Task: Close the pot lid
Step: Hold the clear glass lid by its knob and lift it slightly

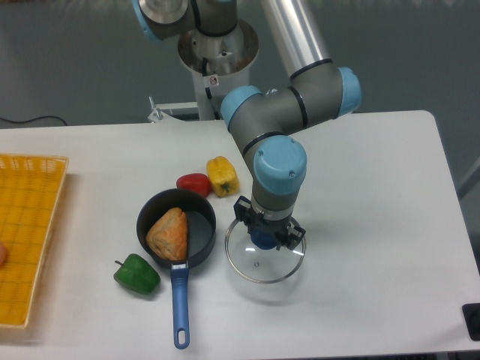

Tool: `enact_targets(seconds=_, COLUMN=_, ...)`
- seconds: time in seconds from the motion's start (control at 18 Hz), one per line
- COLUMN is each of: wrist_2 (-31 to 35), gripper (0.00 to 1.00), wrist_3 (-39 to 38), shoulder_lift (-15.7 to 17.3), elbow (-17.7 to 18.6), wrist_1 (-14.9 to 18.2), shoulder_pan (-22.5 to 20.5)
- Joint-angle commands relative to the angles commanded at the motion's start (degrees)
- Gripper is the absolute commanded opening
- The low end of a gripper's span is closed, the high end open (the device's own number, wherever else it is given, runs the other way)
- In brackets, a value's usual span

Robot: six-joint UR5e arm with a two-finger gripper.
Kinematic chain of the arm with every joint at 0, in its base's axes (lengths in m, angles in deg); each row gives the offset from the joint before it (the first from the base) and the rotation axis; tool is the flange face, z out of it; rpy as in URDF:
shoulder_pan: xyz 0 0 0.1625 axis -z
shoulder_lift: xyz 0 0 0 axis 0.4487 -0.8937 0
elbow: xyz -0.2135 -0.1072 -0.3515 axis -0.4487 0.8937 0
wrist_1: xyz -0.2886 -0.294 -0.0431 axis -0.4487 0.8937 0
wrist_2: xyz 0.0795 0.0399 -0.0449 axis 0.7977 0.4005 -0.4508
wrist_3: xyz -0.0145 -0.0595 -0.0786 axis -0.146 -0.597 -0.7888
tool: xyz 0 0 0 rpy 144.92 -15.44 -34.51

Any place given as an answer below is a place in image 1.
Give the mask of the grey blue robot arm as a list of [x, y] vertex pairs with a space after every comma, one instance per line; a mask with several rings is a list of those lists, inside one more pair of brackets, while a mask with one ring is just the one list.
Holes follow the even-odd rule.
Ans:
[[293, 134], [359, 107], [358, 77], [337, 67], [306, 1], [263, 1], [289, 87], [263, 94], [249, 83], [256, 32], [239, 19], [235, 1], [135, 1], [144, 34], [178, 38], [191, 72], [201, 119], [222, 119], [253, 178], [250, 199], [234, 207], [259, 248], [294, 249], [305, 231], [292, 213], [307, 156]]

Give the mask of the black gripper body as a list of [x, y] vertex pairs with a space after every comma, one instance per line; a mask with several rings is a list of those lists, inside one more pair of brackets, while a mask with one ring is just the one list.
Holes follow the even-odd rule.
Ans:
[[251, 240], [288, 240], [289, 226], [292, 213], [281, 215], [274, 212], [274, 217], [270, 213], [256, 212], [254, 208], [249, 208], [245, 215], [245, 225]]

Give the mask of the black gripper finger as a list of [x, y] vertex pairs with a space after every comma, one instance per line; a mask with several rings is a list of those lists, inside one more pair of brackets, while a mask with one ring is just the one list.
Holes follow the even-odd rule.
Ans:
[[245, 197], [240, 196], [234, 206], [235, 219], [242, 222], [244, 225], [251, 225], [254, 221], [255, 212], [252, 209], [251, 201]]
[[294, 251], [305, 239], [306, 230], [296, 220], [279, 220], [275, 223], [276, 250]]

